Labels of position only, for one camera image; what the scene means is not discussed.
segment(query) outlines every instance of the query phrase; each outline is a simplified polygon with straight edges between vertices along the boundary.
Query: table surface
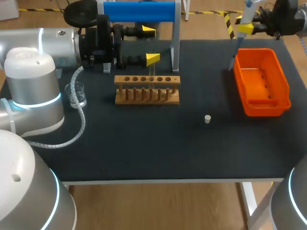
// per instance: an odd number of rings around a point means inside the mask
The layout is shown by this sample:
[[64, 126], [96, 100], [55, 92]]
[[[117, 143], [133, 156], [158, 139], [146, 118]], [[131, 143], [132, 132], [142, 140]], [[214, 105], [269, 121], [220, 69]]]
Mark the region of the table surface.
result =
[[[236, 41], [181, 41], [180, 105], [115, 105], [114, 75], [143, 75], [138, 67], [101, 74], [85, 70], [86, 129], [62, 149], [40, 149], [62, 181], [284, 178], [307, 151], [307, 91], [283, 43], [245, 40], [244, 47], [276, 52], [290, 85], [292, 107], [281, 117], [244, 113], [228, 65]], [[125, 42], [123, 54], [161, 53], [156, 75], [171, 74], [168, 41]], [[64, 93], [72, 73], [59, 80], [65, 111], [56, 131], [28, 138], [59, 144], [80, 128], [79, 113]], [[1, 97], [10, 98], [7, 84]], [[208, 125], [205, 115], [211, 115]]]

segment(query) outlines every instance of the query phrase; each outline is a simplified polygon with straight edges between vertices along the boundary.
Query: orange plastic basket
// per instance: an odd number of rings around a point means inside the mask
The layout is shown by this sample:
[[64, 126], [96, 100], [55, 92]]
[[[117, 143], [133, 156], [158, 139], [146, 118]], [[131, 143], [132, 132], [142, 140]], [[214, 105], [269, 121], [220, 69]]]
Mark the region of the orange plastic basket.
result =
[[291, 107], [289, 84], [271, 49], [239, 49], [235, 77], [248, 116], [280, 116]]

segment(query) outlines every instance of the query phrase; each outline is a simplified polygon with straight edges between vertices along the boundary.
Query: blue cylinder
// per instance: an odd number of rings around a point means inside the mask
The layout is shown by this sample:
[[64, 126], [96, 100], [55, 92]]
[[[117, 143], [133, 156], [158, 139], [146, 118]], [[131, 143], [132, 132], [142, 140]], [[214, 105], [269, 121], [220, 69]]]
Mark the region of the blue cylinder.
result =
[[104, 13], [113, 23], [174, 22], [175, 2], [104, 2]]

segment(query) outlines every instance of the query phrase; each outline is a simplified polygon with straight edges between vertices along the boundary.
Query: wooden peg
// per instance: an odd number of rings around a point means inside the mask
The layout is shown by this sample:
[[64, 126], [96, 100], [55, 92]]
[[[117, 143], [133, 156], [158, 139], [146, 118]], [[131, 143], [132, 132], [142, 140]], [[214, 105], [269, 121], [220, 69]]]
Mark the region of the wooden peg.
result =
[[158, 89], [158, 101], [161, 99], [161, 89]]
[[144, 101], [144, 98], [145, 98], [145, 88], [143, 87], [142, 88], [142, 101]]
[[149, 90], [149, 101], [151, 101], [153, 99], [153, 90], [150, 89]]
[[122, 93], [123, 93], [123, 85], [122, 84], [119, 85], [119, 93], [120, 93], [120, 95], [122, 95]]
[[169, 88], [166, 88], [165, 100], [168, 100]]
[[129, 100], [129, 89], [126, 89], [126, 101]]
[[133, 100], [134, 101], [136, 100], [136, 88], [135, 87], [133, 88]]

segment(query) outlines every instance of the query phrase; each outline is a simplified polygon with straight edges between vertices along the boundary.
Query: white cable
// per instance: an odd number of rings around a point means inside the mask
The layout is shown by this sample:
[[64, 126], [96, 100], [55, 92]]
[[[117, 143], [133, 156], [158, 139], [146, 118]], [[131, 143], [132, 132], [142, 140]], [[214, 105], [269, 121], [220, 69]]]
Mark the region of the white cable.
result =
[[80, 128], [78, 134], [73, 139], [71, 139], [71, 140], [69, 140], [65, 143], [58, 144], [58, 145], [48, 145], [48, 144], [41, 144], [41, 143], [37, 143], [37, 142], [33, 142], [33, 141], [28, 141], [29, 145], [44, 148], [44, 149], [59, 149], [59, 148], [63, 148], [65, 146], [68, 146], [68, 145], [74, 143], [82, 135], [82, 133], [85, 129], [85, 116], [84, 116], [83, 110], [82, 110], [82, 108], [79, 104], [77, 94], [76, 94], [76, 91], [75, 91], [76, 79], [77, 79], [79, 73], [81, 73], [82, 71], [83, 71], [83, 67], [81, 66], [75, 71], [75, 73], [73, 74], [73, 76], [71, 78], [72, 98], [73, 98], [73, 101], [76, 103], [76, 105], [78, 107], [78, 111], [79, 111], [80, 117], [81, 117], [81, 128]]

